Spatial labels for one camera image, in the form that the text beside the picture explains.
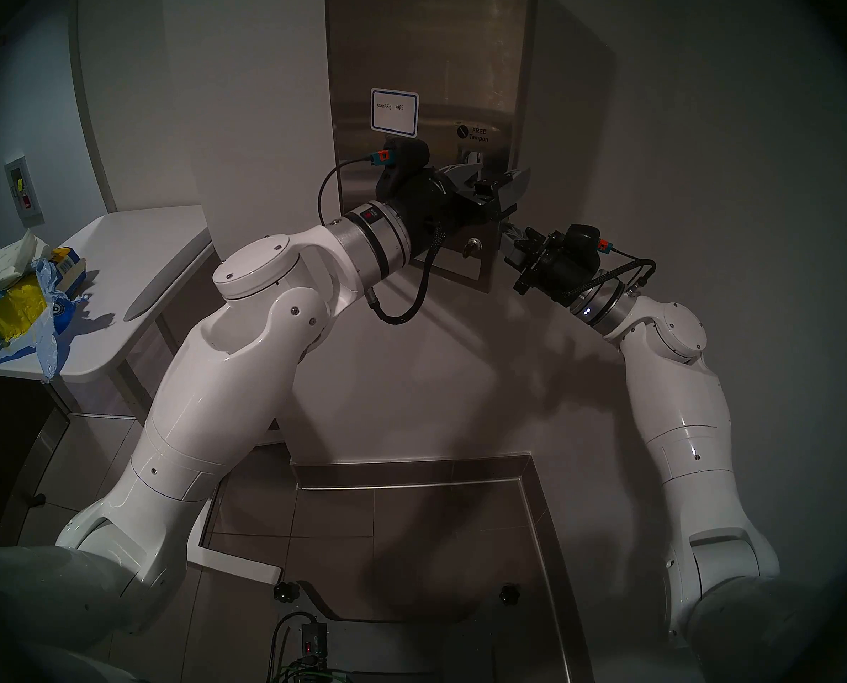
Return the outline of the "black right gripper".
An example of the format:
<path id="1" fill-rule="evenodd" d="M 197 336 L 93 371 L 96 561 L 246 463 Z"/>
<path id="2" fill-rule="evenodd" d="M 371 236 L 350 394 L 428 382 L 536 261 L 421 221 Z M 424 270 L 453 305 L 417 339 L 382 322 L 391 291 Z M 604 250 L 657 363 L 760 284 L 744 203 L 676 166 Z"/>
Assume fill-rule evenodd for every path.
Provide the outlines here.
<path id="1" fill-rule="evenodd" d="M 502 244 L 514 244 L 506 263 L 519 271 L 514 290 L 524 295 L 542 291 L 552 301 L 570 305 L 579 289 L 592 280 L 600 267 L 600 232 L 525 232 L 502 223 Z"/>

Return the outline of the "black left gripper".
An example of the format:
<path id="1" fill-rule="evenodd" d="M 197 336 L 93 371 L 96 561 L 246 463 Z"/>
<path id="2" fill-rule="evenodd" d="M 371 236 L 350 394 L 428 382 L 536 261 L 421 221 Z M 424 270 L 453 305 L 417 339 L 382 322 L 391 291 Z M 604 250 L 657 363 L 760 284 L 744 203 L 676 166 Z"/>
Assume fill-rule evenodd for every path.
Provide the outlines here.
<path id="1" fill-rule="evenodd" d="M 453 185 L 467 184 L 481 171 L 482 163 L 467 163 L 444 166 L 441 173 L 413 173 L 402 180 L 395 173 L 381 173 L 381 202 L 404 224 L 411 255 L 428 249 L 438 229 L 451 237 L 463 228 L 495 223 L 498 216 L 515 212 L 528 189 L 531 169 L 513 169 L 501 176 L 494 194 L 497 204 L 475 201 Z"/>

